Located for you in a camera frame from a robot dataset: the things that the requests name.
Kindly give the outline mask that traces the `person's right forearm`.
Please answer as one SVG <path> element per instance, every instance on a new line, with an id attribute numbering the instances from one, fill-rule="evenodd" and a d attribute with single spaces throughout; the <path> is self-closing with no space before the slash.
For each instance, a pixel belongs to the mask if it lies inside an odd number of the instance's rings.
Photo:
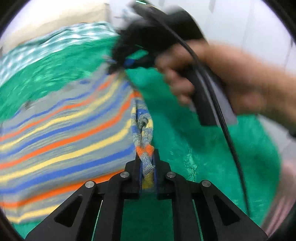
<path id="1" fill-rule="evenodd" d="M 261 114 L 295 136 L 295 76 L 245 53 L 234 58 L 228 90 L 237 114 Z"/>

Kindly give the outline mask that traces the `person's right hand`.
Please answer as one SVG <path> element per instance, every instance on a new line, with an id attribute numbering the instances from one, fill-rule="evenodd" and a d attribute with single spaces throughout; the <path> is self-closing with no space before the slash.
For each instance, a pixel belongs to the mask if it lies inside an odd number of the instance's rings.
<path id="1" fill-rule="evenodd" d="M 261 112 L 264 99 L 243 78 L 247 56 L 240 49 L 221 44 L 207 44 L 204 41 L 188 43 L 199 60 L 222 79 L 224 90 L 236 114 Z M 193 84 L 181 77 L 177 71 L 192 63 L 193 58 L 180 44 L 174 45 L 156 60 L 156 67 L 165 75 L 172 94 L 185 105 L 192 102 L 190 97 L 195 89 Z"/>

